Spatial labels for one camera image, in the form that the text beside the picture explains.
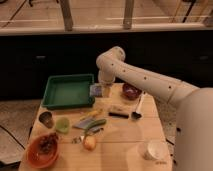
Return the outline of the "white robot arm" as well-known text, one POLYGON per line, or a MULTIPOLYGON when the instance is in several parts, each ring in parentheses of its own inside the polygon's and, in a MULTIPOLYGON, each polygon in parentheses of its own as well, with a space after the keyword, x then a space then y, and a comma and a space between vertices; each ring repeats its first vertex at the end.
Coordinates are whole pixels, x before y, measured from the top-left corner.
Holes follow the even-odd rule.
POLYGON ((124 62, 125 51, 114 46, 96 59, 98 81, 119 78, 177 110, 172 171, 213 171, 213 87, 185 81, 124 62))

